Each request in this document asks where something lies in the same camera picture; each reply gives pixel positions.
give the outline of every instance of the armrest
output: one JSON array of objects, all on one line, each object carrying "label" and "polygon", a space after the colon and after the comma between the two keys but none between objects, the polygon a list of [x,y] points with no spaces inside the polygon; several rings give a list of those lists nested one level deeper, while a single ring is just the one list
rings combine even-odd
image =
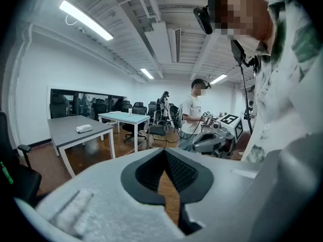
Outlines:
[{"label": "armrest", "polygon": [[23,144],[19,145],[17,148],[18,148],[18,150],[21,150],[24,153],[24,157],[25,157],[27,166],[31,169],[30,162],[29,162],[28,155],[27,155],[27,152],[30,152],[31,148],[29,146],[23,145]]},{"label": "armrest", "polygon": [[22,152],[30,152],[31,148],[28,145],[21,144],[18,146],[18,150]]}]

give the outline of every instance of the table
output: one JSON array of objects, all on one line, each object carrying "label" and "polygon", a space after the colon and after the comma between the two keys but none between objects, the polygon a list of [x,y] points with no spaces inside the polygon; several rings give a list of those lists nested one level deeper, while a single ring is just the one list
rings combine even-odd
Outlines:
[{"label": "table", "polygon": [[[113,143],[113,126],[99,123],[82,115],[53,118],[47,121],[56,155],[59,156],[60,152],[64,164],[72,177],[75,177],[75,174],[65,153],[65,149],[67,148],[81,143],[85,145],[86,141],[99,136],[101,136],[101,140],[103,141],[103,135],[109,133],[111,159],[116,158]],[[76,131],[77,127],[87,124],[91,125],[93,130],[81,134]]]},{"label": "table", "polygon": [[150,116],[138,115],[138,114],[129,115],[129,113],[125,113],[125,112],[102,113],[102,114],[98,114],[98,116],[99,116],[100,122],[102,122],[102,118],[117,121],[118,133],[120,133],[120,126],[119,126],[120,122],[134,125],[135,126],[135,130],[134,130],[135,152],[138,152],[138,124],[145,121],[148,121],[147,124],[149,124]]}]

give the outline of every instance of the white wall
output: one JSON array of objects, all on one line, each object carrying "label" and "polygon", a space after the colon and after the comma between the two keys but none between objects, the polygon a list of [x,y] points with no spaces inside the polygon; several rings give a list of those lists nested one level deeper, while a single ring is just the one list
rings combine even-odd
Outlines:
[{"label": "white wall", "polygon": [[21,143],[50,138],[47,87],[57,85],[97,90],[134,100],[134,80],[103,62],[55,40],[33,34],[19,73],[17,122]]},{"label": "white wall", "polygon": [[[191,94],[191,82],[185,81],[166,81],[166,80],[150,80],[146,84],[136,84],[139,94],[136,100],[130,100],[131,104],[135,102],[143,102],[148,107],[151,101],[157,101],[161,98],[164,91],[169,92],[169,103],[179,106],[183,103],[186,96]],[[220,112],[231,112],[231,100],[234,89],[213,85],[211,89],[207,89],[205,96],[200,96],[202,111],[210,111],[213,115],[219,115]]]}]

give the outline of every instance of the office chair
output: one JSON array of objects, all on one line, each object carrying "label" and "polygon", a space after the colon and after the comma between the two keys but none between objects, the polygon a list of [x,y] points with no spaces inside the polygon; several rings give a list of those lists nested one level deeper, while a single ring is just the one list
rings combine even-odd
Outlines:
[{"label": "office chair", "polygon": [[150,120],[153,119],[155,111],[156,111],[156,102],[155,102],[155,104],[148,104],[148,113],[147,113],[147,115],[150,116]]},{"label": "office chair", "polygon": [[154,137],[154,135],[159,135],[159,136],[163,136],[163,137],[166,136],[166,130],[167,130],[166,123],[167,123],[166,120],[162,120],[162,112],[161,111],[156,111],[154,113],[154,122],[153,122],[153,124],[150,124],[149,127],[148,127],[148,137],[150,135],[152,135],[154,140],[161,141],[161,142],[166,142],[166,148],[167,148],[168,141],[156,139]]},{"label": "office chair", "polygon": [[170,126],[172,126],[174,128],[174,132],[175,132],[175,128],[177,128],[174,124],[174,119],[177,115],[177,111],[178,111],[178,107],[171,105],[170,108],[168,109],[168,122],[170,123]]},{"label": "office chair", "polygon": [[128,113],[130,108],[132,108],[131,104],[121,104],[120,111]]},{"label": "office chair", "polygon": [[[132,108],[132,113],[133,114],[139,114],[139,115],[146,115],[147,112],[147,108],[146,107],[135,107],[133,106]],[[146,140],[146,136],[141,135],[141,133],[139,132],[140,130],[143,130],[145,127],[145,122],[140,123],[138,125],[138,137],[144,137]],[[134,132],[135,132],[135,126],[132,124],[125,124],[122,126],[122,129],[128,132],[131,132],[131,134],[126,134],[126,138],[123,140],[124,143],[126,143],[126,141],[128,141],[130,138],[134,137]]]},{"label": "office chair", "polygon": [[63,97],[53,97],[49,105],[51,118],[66,117],[66,105]]},{"label": "office chair", "polygon": [[107,105],[104,103],[103,99],[97,99],[96,103],[92,104],[94,110],[94,120],[98,120],[98,114],[107,112]]},{"label": "office chair", "polygon": [[143,107],[143,102],[135,102],[134,107]]},{"label": "office chair", "polygon": [[30,166],[27,153],[30,152],[31,148],[21,144],[18,146],[18,150],[24,153],[28,167],[19,164],[19,159],[10,144],[7,116],[5,113],[0,112],[0,161],[13,180],[12,184],[8,182],[9,191],[12,192],[13,197],[18,197],[31,206],[35,206],[41,175]]}]

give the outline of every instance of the person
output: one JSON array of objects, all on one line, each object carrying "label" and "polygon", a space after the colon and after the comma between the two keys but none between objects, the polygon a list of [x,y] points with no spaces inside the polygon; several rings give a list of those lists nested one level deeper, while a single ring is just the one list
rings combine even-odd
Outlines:
[{"label": "person", "polygon": [[193,140],[201,132],[201,125],[205,122],[205,118],[202,116],[201,101],[198,96],[205,94],[206,85],[202,79],[195,79],[191,88],[191,94],[182,103],[184,123],[181,127],[181,140],[178,147],[185,151],[195,152],[192,149]]},{"label": "person", "polygon": [[309,132],[308,120],[291,96],[303,89],[306,75],[317,73],[320,38],[296,0],[208,0],[208,10],[222,34],[259,41],[255,51],[259,61],[254,97],[257,121],[242,160],[261,163],[270,151],[283,149]]},{"label": "person", "polygon": [[159,99],[160,109],[162,110],[162,119],[164,120],[168,116],[168,109],[170,108],[168,98],[169,92],[164,91],[162,97]]},{"label": "person", "polygon": [[246,116],[247,116],[247,112],[249,111],[249,116],[250,116],[250,118],[252,118],[251,116],[252,116],[252,110],[253,110],[253,101],[252,100],[250,100],[249,101],[249,106],[248,106],[248,108],[246,108],[246,110],[244,111],[244,115],[245,115],[245,119],[246,119]]}]

